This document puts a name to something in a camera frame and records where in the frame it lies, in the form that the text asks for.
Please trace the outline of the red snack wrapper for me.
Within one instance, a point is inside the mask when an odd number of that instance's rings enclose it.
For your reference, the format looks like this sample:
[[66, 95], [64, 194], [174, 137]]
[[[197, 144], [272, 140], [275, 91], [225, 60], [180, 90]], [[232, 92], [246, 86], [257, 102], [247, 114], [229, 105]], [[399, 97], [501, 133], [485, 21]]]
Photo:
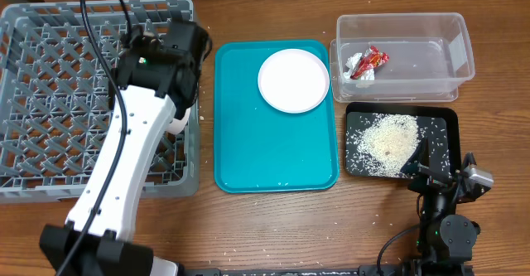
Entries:
[[374, 70], [388, 61], [389, 55], [386, 52], [381, 52], [375, 46], [370, 46], [361, 58], [352, 78], [358, 79], [365, 71]]

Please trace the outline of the white paper napkin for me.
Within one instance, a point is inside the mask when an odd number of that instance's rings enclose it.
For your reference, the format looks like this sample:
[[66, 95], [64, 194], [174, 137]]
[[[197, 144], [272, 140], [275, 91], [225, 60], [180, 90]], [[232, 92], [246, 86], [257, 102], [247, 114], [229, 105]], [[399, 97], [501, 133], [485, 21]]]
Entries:
[[[359, 63], [362, 60], [362, 58], [363, 58], [362, 53], [355, 53], [353, 56], [351, 56], [346, 61], [345, 66], [347, 68], [347, 71], [342, 74], [345, 80], [352, 79], [352, 75], [357, 71], [359, 67]], [[366, 70], [360, 76], [357, 77], [357, 80], [365, 80], [365, 81], [375, 80], [374, 69]]]

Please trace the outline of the cooked rice leftovers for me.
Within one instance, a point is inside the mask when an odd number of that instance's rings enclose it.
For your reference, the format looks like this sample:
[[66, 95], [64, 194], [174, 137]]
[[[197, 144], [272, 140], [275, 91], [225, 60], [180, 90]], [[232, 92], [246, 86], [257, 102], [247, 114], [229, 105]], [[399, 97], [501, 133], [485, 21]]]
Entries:
[[449, 136], [442, 118], [350, 112], [346, 115], [345, 169], [353, 176], [405, 178], [406, 161], [428, 140], [430, 167], [450, 170]]

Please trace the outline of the large white round plate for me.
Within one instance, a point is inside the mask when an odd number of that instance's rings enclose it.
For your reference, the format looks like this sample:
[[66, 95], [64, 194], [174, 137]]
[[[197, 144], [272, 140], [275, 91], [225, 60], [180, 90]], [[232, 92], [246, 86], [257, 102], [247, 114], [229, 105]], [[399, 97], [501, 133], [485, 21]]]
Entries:
[[301, 114], [316, 108], [327, 96], [330, 77], [324, 62], [302, 49], [270, 55], [258, 72], [258, 89], [274, 109]]

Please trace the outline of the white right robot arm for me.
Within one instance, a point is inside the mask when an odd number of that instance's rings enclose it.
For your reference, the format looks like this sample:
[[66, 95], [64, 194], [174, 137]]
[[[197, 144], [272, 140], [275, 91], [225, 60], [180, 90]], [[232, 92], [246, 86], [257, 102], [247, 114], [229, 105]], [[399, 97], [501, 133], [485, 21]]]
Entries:
[[476, 168], [474, 156], [465, 157], [463, 172], [437, 171], [430, 167], [429, 141], [422, 139], [402, 167], [411, 176], [410, 191], [419, 194], [417, 250], [420, 257], [401, 264], [399, 275], [472, 275], [465, 263], [472, 259], [472, 249], [480, 233], [479, 225], [456, 213], [459, 203], [475, 201], [484, 194], [482, 184], [471, 179]]

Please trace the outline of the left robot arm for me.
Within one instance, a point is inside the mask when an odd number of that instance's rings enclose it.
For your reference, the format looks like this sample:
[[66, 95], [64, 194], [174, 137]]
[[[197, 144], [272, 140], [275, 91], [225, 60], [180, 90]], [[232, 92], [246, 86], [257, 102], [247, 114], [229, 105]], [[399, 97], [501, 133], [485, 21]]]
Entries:
[[39, 246], [58, 275], [177, 275], [179, 264], [135, 245], [137, 208], [165, 132], [180, 133], [195, 103], [206, 51], [137, 45], [113, 69], [113, 118], [83, 193]]

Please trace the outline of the small white bowl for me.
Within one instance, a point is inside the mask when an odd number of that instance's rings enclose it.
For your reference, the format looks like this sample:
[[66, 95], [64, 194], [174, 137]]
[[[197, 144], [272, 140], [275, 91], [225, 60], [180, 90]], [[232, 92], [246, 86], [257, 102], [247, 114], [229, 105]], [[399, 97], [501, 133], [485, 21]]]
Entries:
[[166, 127], [166, 131], [173, 135], [177, 135], [181, 133], [185, 129], [185, 126], [188, 123], [189, 117], [190, 117], [190, 109], [187, 109], [182, 119], [172, 119], [170, 121], [170, 123]]

